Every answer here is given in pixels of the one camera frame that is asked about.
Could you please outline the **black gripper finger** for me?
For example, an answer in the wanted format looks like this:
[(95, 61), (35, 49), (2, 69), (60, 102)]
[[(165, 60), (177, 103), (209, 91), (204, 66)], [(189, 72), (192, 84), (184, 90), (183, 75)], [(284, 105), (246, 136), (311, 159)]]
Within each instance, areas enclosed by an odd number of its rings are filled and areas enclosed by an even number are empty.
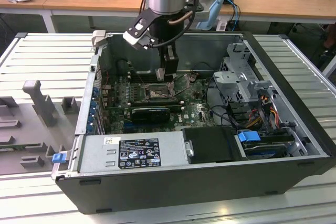
[(163, 46), (160, 48), (161, 68), (164, 72), (164, 81), (172, 81), (173, 75), (177, 72), (178, 55), (175, 46)]

